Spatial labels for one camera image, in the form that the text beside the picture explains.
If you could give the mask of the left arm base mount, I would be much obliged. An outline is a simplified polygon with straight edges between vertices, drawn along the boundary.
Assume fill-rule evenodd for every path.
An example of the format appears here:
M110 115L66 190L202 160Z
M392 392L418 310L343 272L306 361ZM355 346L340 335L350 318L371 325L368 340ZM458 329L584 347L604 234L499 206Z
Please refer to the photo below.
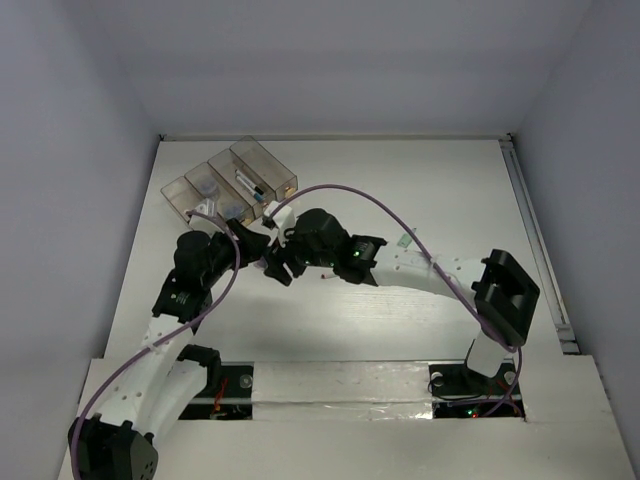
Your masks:
M251 420L254 365L223 363L216 390L198 394L180 414L180 420Z

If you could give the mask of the black-capped white marker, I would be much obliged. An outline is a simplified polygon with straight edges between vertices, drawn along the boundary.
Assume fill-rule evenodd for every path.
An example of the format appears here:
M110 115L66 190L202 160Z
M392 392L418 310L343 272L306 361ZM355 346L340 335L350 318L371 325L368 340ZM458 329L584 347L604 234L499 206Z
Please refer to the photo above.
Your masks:
M235 175L236 181L258 202L264 201L264 192L241 172Z

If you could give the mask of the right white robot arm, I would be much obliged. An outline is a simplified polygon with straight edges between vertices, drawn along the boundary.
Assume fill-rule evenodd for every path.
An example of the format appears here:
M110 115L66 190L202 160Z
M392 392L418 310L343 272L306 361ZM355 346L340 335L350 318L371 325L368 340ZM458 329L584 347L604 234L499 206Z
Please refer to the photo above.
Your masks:
M277 232L265 273L283 285L317 267L351 284L408 288L471 307L480 331L460 368L470 391L491 386L506 356L526 343L540 289L507 251L494 249L483 259L428 259L383 238L351 235L323 209L295 215L276 202L267 207L263 224Z

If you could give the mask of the clear jar of paperclips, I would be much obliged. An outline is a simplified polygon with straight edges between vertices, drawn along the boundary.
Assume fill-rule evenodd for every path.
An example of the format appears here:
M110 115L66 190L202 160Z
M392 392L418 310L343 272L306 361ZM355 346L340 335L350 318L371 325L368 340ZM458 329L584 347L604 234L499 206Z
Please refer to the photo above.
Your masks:
M243 215L245 208L242 204L238 203L238 202L232 202L232 203L228 203L226 204L222 210L221 210L221 215L226 219L232 219L232 218L241 218Z

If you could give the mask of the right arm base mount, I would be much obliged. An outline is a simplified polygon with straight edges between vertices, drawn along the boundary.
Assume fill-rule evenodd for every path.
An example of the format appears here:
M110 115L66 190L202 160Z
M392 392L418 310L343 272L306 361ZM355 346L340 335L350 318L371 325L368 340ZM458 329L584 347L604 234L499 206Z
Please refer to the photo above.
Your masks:
M521 418L525 408L520 387L507 392L515 380L517 366L502 363L496 376L484 377L462 363L429 365L428 391L435 419Z

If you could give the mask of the blue-capped white marker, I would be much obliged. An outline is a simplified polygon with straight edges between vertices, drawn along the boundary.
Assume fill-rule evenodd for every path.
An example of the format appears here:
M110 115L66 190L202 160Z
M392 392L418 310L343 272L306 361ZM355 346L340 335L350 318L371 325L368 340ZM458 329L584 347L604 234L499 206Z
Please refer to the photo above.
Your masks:
M235 171L235 178L251 194L257 194L258 193L254 183L250 179L248 179L242 172L236 170Z

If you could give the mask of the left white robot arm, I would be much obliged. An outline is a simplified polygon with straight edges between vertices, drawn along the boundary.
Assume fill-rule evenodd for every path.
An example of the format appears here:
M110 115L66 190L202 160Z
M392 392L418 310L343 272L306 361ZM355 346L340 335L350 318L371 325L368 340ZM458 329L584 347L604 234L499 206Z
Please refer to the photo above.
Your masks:
M136 354L98 388L68 433L75 479L151 479L157 443L197 395L218 393L217 350L193 342L204 318L220 304L211 294L224 275L261 259L268 236L237 220L213 222L215 231L182 234L174 266L152 308Z

